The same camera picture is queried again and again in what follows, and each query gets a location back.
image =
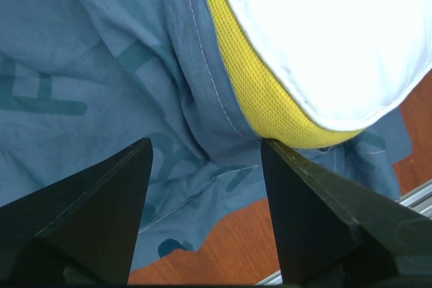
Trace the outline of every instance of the wrinkled cloth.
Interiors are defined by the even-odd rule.
[[[397,199],[392,163],[410,142],[392,116],[300,152]],[[0,0],[0,206],[143,137],[154,161],[132,270],[199,249],[221,218],[266,196],[261,139],[207,0]]]

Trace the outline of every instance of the yellow mesh fabric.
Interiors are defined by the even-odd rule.
[[[208,2],[228,74],[256,133],[294,148],[332,146],[360,133],[333,132],[313,123],[256,54],[227,0]]]

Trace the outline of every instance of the white fabric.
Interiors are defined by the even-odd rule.
[[[368,127],[432,68],[432,0],[228,0],[249,41],[321,127]]]

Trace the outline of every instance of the brown surface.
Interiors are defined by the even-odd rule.
[[[432,74],[401,106],[414,152],[396,164],[403,193],[432,178]],[[255,284],[278,268],[267,200],[225,217],[197,252],[175,251],[133,272],[132,284]]]

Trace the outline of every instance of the yellow trim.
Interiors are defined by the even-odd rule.
[[[260,136],[294,148],[323,148],[360,133],[333,132],[313,123],[252,48],[228,1],[208,2],[223,61],[238,101]]]

